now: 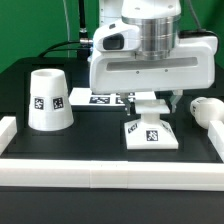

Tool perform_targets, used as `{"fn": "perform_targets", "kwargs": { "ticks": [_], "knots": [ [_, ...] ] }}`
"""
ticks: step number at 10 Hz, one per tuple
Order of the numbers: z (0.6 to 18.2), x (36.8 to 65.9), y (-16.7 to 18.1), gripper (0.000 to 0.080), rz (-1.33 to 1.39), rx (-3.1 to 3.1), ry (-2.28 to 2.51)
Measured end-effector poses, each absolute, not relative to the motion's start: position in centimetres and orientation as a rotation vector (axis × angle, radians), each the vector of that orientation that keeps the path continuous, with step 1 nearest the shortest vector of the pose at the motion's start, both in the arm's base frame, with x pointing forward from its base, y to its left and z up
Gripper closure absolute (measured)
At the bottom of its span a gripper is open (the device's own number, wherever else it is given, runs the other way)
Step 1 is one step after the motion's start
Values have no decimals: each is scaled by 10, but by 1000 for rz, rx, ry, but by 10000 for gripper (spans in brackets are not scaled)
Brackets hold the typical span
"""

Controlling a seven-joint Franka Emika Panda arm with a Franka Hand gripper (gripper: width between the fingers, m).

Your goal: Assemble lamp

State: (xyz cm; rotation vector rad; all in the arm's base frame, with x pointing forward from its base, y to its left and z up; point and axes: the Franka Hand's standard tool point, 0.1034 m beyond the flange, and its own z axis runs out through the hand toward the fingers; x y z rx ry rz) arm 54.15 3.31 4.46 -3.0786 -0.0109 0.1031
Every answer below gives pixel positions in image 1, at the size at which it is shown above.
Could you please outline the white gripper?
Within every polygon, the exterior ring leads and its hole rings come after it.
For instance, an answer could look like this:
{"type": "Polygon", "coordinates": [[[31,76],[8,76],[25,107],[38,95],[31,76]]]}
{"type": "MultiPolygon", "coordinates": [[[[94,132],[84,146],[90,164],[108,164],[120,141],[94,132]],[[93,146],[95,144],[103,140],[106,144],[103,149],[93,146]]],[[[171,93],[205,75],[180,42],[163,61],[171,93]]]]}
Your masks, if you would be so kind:
{"type": "Polygon", "coordinates": [[[117,20],[95,31],[89,85],[96,94],[121,93],[128,116],[133,114],[129,92],[173,91],[172,112],[182,90],[204,89],[215,80],[214,55],[218,38],[214,35],[176,38],[176,46],[164,59],[138,56],[140,29],[117,20]]]}

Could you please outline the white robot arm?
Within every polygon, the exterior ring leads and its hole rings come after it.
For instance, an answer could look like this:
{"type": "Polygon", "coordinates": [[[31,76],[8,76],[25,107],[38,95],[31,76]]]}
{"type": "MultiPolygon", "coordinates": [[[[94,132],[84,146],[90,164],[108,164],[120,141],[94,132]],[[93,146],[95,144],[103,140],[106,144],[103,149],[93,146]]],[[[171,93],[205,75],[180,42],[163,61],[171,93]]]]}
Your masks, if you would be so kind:
{"type": "Polygon", "coordinates": [[[185,90],[210,87],[218,38],[178,31],[179,0],[124,0],[121,18],[93,36],[89,85],[95,94],[171,91],[176,109],[185,90]]]}

